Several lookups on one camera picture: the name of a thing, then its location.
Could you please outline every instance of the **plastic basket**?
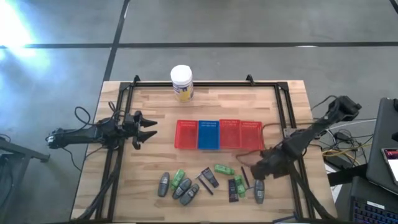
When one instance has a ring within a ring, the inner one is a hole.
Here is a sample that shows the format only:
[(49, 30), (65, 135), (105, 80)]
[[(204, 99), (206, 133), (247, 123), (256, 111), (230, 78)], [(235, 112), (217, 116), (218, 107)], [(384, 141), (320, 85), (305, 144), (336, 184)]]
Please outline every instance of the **plastic basket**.
[(177, 120), (174, 147), (196, 149), (198, 145), (198, 121)]
[(260, 121), (241, 121), (241, 148), (258, 150), (264, 147)]
[(220, 120), (220, 148), (239, 149), (241, 147), (241, 121), (238, 119)]
[(199, 121), (198, 149), (220, 149), (219, 121)]

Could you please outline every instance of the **red basket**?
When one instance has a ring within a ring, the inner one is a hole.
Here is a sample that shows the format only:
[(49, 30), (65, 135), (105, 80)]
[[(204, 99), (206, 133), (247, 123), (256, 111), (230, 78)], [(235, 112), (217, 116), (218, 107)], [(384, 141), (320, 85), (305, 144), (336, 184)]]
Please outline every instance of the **red basket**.
[(241, 147), (241, 121), (237, 119), (220, 120), (220, 148), (239, 149)]
[(198, 121), (177, 120), (174, 147), (196, 149), (198, 146)]
[(241, 148), (258, 150), (264, 147), (260, 121), (241, 121)]

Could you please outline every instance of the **marker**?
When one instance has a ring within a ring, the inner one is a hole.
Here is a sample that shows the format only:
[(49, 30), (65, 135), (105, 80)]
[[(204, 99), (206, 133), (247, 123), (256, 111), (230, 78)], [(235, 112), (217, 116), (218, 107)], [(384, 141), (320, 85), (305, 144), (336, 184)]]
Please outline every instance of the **marker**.
[(209, 192), (211, 195), (213, 195), (213, 192), (210, 190), (209, 187), (205, 184), (205, 182), (200, 178), (201, 174), (198, 174), (195, 179), (199, 180), (199, 182), (206, 188), (207, 192)]

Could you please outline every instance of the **white lid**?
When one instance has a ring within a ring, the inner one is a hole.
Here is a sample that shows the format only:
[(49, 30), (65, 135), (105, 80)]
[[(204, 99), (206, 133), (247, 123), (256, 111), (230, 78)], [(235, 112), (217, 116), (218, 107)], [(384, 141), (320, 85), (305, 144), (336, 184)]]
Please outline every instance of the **white lid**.
[(170, 76), (176, 85), (186, 85), (192, 81), (192, 70), (188, 65), (177, 65)]

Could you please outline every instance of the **label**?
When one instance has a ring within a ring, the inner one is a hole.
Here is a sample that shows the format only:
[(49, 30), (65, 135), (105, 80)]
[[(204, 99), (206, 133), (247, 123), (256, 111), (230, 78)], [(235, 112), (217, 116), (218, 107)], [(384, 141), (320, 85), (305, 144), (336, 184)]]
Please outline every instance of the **label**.
[(180, 101), (182, 102), (190, 101), (191, 98), (193, 97), (193, 83), (189, 84), (189, 86), (184, 86), (184, 87), (175, 85), (173, 83), (173, 87), (175, 95)]
[(176, 193), (177, 195), (179, 195), (181, 192), (182, 192), (182, 189), (181, 189), (180, 187), (177, 188), (177, 190), (175, 191), (175, 193)]
[(370, 201), (368, 201), (368, 205), (372, 205), (372, 206), (375, 206), (377, 208), (381, 208), (383, 210), (385, 209), (384, 205), (379, 205), (378, 203), (374, 203), (374, 202), (370, 202)]

